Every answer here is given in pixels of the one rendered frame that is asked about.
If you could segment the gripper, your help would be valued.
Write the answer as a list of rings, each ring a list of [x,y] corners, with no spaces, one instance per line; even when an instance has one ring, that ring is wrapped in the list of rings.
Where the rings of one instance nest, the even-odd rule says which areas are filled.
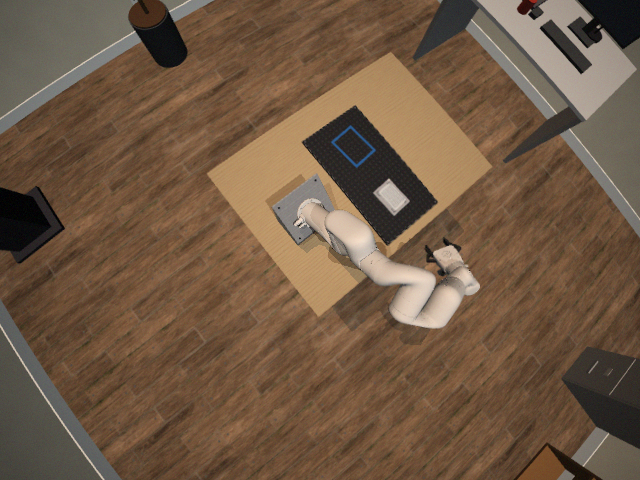
[[[446,247],[436,250],[434,252],[432,252],[430,248],[427,245],[425,245],[425,251],[428,253],[426,257],[426,262],[436,263],[446,273],[447,268],[452,263],[454,262],[463,263],[463,260],[459,254],[461,250],[461,246],[450,243],[448,240],[446,240],[446,238],[443,238],[443,243],[446,245]],[[430,257],[434,259],[429,259]]]

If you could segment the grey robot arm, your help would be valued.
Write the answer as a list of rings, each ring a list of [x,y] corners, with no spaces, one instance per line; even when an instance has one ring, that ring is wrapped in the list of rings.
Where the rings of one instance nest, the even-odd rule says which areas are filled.
[[[448,276],[435,286],[436,277],[432,272],[392,261],[379,251],[373,232],[366,223],[345,210],[328,212],[318,199],[303,201],[297,218],[295,227],[300,223],[300,229],[310,226],[337,253],[349,256],[351,262],[375,284],[401,284],[389,304],[389,312],[403,324],[443,328],[464,295],[473,295],[480,289],[479,282],[466,268],[468,265],[465,267],[462,262],[452,263],[446,273],[438,270],[439,276]]]

